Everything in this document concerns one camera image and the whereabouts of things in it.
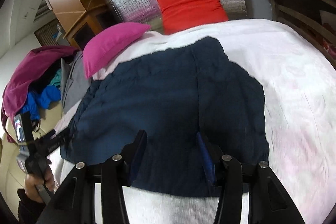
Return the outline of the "left hand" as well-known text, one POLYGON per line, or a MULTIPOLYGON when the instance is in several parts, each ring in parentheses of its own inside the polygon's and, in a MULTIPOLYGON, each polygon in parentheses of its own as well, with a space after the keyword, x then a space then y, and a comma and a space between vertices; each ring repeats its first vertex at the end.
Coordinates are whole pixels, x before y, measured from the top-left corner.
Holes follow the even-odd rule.
POLYGON ((43 199, 37 190, 37 186, 45 185, 50 192, 54 191, 55 181, 54 175, 50 167, 46 169, 45 178, 41 178, 35 174, 26 174, 24 181, 24 190, 26 196, 38 203, 43 203, 43 199))

